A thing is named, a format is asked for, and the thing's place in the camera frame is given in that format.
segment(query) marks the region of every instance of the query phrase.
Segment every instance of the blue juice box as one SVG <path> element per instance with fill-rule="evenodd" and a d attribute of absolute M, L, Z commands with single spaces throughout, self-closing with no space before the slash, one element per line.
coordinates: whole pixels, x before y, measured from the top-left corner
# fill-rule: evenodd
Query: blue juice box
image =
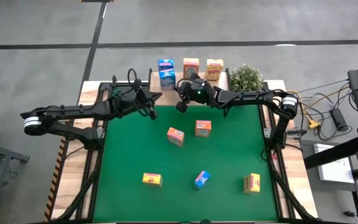
<path fill-rule="evenodd" d="M 199 190 L 201 189 L 205 182 L 209 179 L 210 175 L 205 170 L 201 171 L 196 180 L 194 181 L 194 186 Z"/>
<path fill-rule="evenodd" d="M 173 59 L 158 60 L 158 71 L 173 69 Z"/>
<path fill-rule="evenodd" d="M 161 90 L 173 90 L 176 84 L 175 72 L 173 69 L 159 71 L 158 74 L 160 75 Z"/>

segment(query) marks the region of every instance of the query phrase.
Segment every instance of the green mat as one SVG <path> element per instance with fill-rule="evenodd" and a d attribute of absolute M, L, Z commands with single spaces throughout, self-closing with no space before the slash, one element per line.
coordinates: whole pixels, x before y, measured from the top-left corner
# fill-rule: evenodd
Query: green mat
<path fill-rule="evenodd" d="M 227 118 L 206 106 L 155 109 L 154 121 L 133 113 L 109 122 L 95 222 L 277 221 L 256 106 L 232 108 Z M 196 119 L 212 121 L 209 138 L 194 135 Z M 169 127 L 185 132 L 183 147 L 168 142 Z M 197 190 L 202 170 L 211 178 Z M 144 172 L 162 174 L 162 187 L 143 184 Z M 260 174 L 261 192 L 244 194 L 251 172 Z"/>

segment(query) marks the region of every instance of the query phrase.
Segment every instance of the juice box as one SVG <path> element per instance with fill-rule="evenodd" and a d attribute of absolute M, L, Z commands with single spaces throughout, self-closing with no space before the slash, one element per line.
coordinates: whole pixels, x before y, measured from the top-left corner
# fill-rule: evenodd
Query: juice box
<path fill-rule="evenodd" d="M 162 176 L 160 174 L 144 173 L 142 182 L 150 185 L 159 185 L 162 187 Z"/>
<path fill-rule="evenodd" d="M 207 59 L 205 79 L 212 80 L 212 81 L 219 80 L 222 70 L 223 70 L 222 59 L 217 59 L 217 60 Z"/>
<path fill-rule="evenodd" d="M 176 77 L 173 69 L 159 71 L 160 82 L 161 82 L 161 90 L 162 91 L 170 91 L 173 90 L 176 86 Z"/>
<path fill-rule="evenodd" d="M 183 59 L 183 78 L 190 78 L 190 75 L 195 72 L 198 73 L 200 67 L 200 60 L 198 58 L 184 58 Z"/>
<path fill-rule="evenodd" d="M 194 186 L 199 190 L 201 189 L 205 182 L 209 179 L 210 174 L 207 173 L 205 170 L 201 171 L 200 174 L 198 174 L 196 180 L 194 181 Z"/>
<path fill-rule="evenodd" d="M 173 59 L 158 60 L 158 71 L 173 69 Z"/>
<path fill-rule="evenodd" d="M 168 141 L 176 144 L 177 146 L 182 146 L 185 141 L 185 133 L 175 128 L 169 128 L 167 133 Z"/>
<path fill-rule="evenodd" d="M 208 137 L 211 134 L 211 121 L 196 120 L 195 136 Z"/>
<path fill-rule="evenodd" d="M 244 193 L 260 192 L 259 174 L 249 174 L 244 178 Z"/>

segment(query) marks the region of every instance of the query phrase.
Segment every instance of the potted plant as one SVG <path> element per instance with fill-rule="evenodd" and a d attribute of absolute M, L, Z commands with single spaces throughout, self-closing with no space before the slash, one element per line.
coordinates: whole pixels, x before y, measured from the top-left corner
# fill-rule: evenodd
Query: potted plant
<path fill-rule="evenodd" d="M 235 68 L 230 74 L 231 91 L 239 93 L 243 91 L 259 91 L 263 87 L 263 78 L 259 69 L 243 64 Z"/>

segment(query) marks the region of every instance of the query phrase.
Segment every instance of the robotic arm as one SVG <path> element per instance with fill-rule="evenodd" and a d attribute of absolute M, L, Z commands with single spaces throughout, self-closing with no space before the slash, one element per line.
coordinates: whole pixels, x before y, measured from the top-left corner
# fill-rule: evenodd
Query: robotic arm
<path fill-rule="evenodd" d="M 22 113 L 24 132 L 31 136 L 49 133 L 68 139 L 79 139 L 84 144 L 85 149 L 98 150 L 101 148 L 101 142 L 95 128 L 80 129 L 58 121 L 80 118 L 107 121 L 123 118 L 135 111 L 138 111 L 142 116 L 149 116 L 151 119 L 157 118 L 158 114 L 154 110 L 154 103 L 160 98 L 161 93 L 152 93 L 146 88 L 141 88 L 142 82 L 137 79 L 136 75 L 135 81 L 130 83 L 131 89 L 125 92 L 120 92 L 120 89 L 116 86 L 116 81 L 116 77 L 113 77 L 112 95 L 107 100 L 96 102 L 94 105 L 48 106 Z"/>
<path fill-rule="evenodd" d="M 270 145 L 277 149 L 283 149 L 286 141 L 286 129 L 291 119 L 296 116 L 298 99 L 283 90 L 266 90 L 260 92 L 233 93 L 212 87 L 206 80 L 193 73 L 190 79 L 182 79 L 178 82 L 177 92 L 182 101 L 178 102 L 177 109 L 184 113 L 187 104 L 193 100 L 212 108 L 222 109 L 226 117 L 232 106 L 238 105 L 265 105 L 280 119 L 276 127 L 270 133 Z M 280 105 L 274 103 L 273 98 L 282 98 Z"/>

